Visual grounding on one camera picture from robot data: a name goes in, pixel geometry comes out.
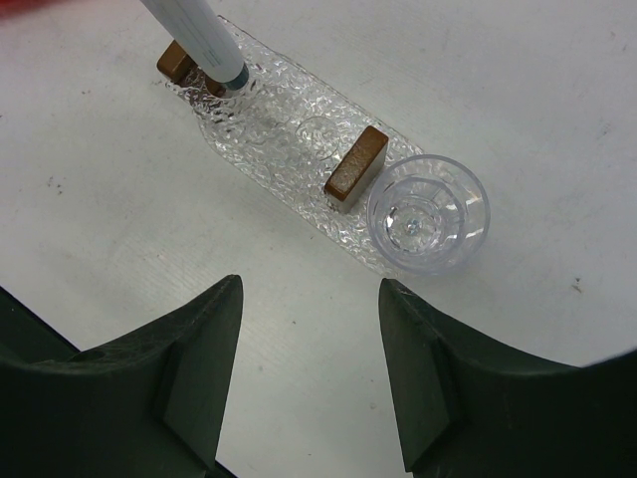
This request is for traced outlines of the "toothpaste tube black cap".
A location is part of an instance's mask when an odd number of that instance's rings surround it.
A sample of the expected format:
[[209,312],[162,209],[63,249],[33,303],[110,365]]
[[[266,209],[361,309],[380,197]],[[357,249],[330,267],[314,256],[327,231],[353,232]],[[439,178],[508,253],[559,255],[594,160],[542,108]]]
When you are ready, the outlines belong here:
[[207,1],[141,3],[211,80],[233,92],[248,84],[250,73],[241,50]]

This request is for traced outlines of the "clear plastic cup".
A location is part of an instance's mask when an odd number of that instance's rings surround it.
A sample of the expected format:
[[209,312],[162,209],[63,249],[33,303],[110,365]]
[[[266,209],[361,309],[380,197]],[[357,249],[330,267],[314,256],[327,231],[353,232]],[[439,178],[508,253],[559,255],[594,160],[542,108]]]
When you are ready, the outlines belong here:
[[463,267],[491,225],[491,205],[477,175],[438,154],[399,160],[377,177],[367,199],[371,243],[390,264],[418,276]]

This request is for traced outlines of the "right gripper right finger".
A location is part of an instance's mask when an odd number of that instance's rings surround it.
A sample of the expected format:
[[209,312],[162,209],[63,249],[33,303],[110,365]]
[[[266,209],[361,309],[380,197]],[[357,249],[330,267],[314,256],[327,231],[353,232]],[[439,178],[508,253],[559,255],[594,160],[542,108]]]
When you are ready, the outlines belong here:
[[379,323],[405,470],[415,477],[632,477],[636,355],[539,358],[438,311],[400,282]]

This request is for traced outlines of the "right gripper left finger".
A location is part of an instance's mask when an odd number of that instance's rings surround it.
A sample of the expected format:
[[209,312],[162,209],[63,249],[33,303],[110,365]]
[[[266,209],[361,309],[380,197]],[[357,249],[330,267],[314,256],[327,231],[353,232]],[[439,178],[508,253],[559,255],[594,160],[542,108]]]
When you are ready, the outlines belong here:
[[216,458],[243,312],[230,275],[80,351],[1,295],[5,477],[226,477]]

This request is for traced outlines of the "clear tray brown handles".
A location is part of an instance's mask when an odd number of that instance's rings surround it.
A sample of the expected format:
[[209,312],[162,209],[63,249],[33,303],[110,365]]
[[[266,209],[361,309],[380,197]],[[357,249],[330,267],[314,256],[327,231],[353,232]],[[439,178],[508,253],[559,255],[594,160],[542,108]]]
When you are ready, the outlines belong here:
[[384,163],[422,153],[422,148],[372,116],[327,83],[223,19],[250,70],[249,84],[215,98],[193,68],[181,84],[166,86],[188,103],[209,146],[272,193],[314,228],[370,270],[400,270],[373,246],[366,225],[367,198],[342,214],[323,187],[363,130],[371,125],[389,138]]

